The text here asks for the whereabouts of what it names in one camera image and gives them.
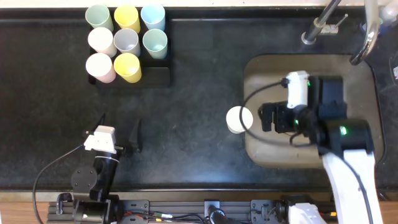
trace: beige sink basin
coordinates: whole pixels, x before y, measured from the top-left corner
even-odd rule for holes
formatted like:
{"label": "beige sink basin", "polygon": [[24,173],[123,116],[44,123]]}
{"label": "beige sink basin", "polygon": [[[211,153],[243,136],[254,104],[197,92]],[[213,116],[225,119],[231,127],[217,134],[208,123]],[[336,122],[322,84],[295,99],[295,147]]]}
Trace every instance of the beige sink basin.
{"label": "beige sink basin", "polygon": [[[253,58],[244,69],[244,97],[258,88],[279,81],[289,72],[305,70],[310,75],[340,75],[344,80],[344,97],[349,118],[366,119],[371,127],[377,161],[382,157],[384,141],[377,103],[374,76],[366,62],[357,66],[349,63],[349,55],[261,55]],[[273,87],[254,96],[246,105],[254,116],[250,130],[264,139],[286,142],[285,146],[264,144],[245,135],[249,157],[264,167],[314,168],[322,167],[315,146],[294,148],[289,146],[289,135],[274,131],[263,132],[257,115],[263,103],[287,100],[287,89]],[[296,143],[308,142],[300,136]]]}

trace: white cup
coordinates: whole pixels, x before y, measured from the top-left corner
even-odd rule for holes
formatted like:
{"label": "white cup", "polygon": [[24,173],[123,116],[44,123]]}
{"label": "white cup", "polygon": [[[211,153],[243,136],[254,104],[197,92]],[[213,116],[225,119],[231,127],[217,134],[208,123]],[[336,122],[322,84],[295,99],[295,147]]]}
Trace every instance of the white cup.
{"label": "white cup", "polygon": [[159,29],[148,30],[142,38],[144,47],[154,59],[163,59],[167,55],[167,36]]}
{"label": "white cup", "polygon": [[112,60],[104,53],[95,53],[86,61],[87,72],[103,83],[110,83],[116,78]]}
{"label": "white cup", "polygon": [[93,27],[105,27],[113,31],[113,23],[108,7],[104,5],[94,5],[86,10],[86,20]]}
{"label": "white cup", "polygon": [[138,34],[132,29],[121,29],[114,35],[114,45],[122,53],[132,53],[139,56],[141,49],[139,46]]}
{"label": "white cup", "polygon": [[165,10],[160,4],[144,6],[141,9],[141,18],[149,30],[165,28]]}
{"label": "white cup", "polygon": [[118,51],[113,45],[112,32],[105,27],[93,29],[90,34],[88,34],[87,39],[90,47],[92,47],[98,53],[104,53],[109,57],[113,57]]}
{"label": "white cup", "polygon": [[[235,106],[226,114],[226,124],[228,125],[228,129],[234,134],[239,134],[245,131],[239,119],[241,108],[241,106]],[[242,119],[245,127],[249,129],[253,124],[253,115],[249,109],[243,108]]]}

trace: wooden floor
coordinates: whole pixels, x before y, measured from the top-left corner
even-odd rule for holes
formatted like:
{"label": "wooden floor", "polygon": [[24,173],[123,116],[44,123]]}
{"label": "wooden floor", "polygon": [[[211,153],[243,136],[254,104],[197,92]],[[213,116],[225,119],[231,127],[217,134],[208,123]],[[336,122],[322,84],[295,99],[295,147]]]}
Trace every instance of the wooden floor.
{"label": "wooden floor", "polygon": [[[40,217],[47,220],[48,202],[37,203]],[[398,202],[380,202],[384,224],[398,224]],[[0,224],[38,223],[31,202],[0,202]]]}

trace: green led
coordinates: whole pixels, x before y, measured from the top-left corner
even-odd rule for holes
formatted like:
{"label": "green led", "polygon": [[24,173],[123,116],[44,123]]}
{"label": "green led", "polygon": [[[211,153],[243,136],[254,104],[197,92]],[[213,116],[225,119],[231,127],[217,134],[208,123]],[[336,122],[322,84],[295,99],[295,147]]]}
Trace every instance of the green led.
{"label": "green led", "polygon": [[347,129],[344,126],[340,126],[340,134],[341,135],[346,135],[347,134]]}

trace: chrome faucet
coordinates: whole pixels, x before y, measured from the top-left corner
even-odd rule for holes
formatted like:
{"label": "chrome faucet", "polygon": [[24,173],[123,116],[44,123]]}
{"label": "chrome faucet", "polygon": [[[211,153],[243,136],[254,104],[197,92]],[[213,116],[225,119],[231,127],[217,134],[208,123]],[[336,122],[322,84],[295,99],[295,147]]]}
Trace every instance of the chrome faucet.
{"label": "chrome faucet", "polygon": [[[329,19],[331,13],[336,9],[337,5],[339,5],[341,0],[332,0],[329,5],[323,10],[321,15],[318,18],[315,18],[309,31],[304,32],[301,36],[304,44],[314,44],[317,36],[323,34],[323,30],[325,29],[326,21]],[[353,54],[350,58],[349,62],[352,65],[357,65],[363,61],[363,59],[368,56],[368,54],[372,51],[374,44],[376,43],[377,35],[379,34],[379,11],[377,0],[364,0],[365,4],[365,12],[366,12],[366,35],[363,46],[358,50],[357,53]],[[342,20],[335,26],[332,26],[334,32],[329,32],[336,34],[338,32],[338,25],[341,24]]]}

